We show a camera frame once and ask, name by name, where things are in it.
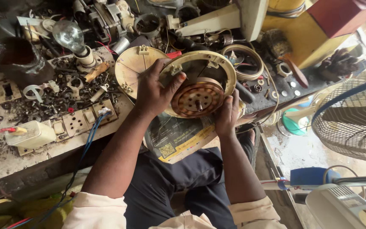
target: white plastic box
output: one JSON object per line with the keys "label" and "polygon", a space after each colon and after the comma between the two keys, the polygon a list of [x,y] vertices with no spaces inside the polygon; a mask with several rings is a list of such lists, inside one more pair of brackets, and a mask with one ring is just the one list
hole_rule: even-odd
{"label": "white plastic box", "polygon": [[5,132],[8,145],[36,149],[56,140],[54,129],[37,121],[30,121],[16,127],[22,127],[27,132],[22,135]]}

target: dark trousers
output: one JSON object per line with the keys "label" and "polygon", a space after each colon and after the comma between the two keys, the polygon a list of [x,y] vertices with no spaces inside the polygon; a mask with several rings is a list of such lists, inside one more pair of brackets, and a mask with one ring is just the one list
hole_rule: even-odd
{"label": "dark trousers", "polygon": [[186,193],[191,214],[205,213],[218,229],[236,228],[228,209],[221,152],[217,147],[200,149],[175,164],[161,162],[155,154],[139,154],[132,181],[125,192],[127,229],[148,229],[175,217],[170,199]]}

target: person's right hand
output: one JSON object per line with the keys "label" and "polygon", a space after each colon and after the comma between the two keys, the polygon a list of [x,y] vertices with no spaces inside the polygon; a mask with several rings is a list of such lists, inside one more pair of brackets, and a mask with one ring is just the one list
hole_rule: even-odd
{"label": "person's right hand", "polygon": [[235,136],[235,123],[238,118],[239,109],[238,90],[234,89],[232,95],[225,98],[224,103],[217,110],[215,115],[216,132],[219,138]]}

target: person's left hand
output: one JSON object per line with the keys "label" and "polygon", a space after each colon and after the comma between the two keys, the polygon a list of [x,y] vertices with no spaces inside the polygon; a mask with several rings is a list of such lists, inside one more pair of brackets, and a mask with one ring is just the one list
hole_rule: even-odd
{"label": "person's left hand", "polygon": [[155,118],[163,112],[172,100],[173,95],[186,80],[186,74],[181,72],[163,88],[159,82],[159,74],[170,59],[157,59],[155,63],[139,75],[138,92],[135,108],[144,115]]}

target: foot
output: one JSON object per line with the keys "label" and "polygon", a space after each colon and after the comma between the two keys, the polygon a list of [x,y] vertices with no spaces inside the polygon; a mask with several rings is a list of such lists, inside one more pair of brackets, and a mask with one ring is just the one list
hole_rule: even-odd
{"label": "foot", "polygon": [[252,145],[255,146],[255,136],[256,136],[255,131],[254,129],[252,129],[249,132],[251,133],[249,135],[249,139],[251,140]]}

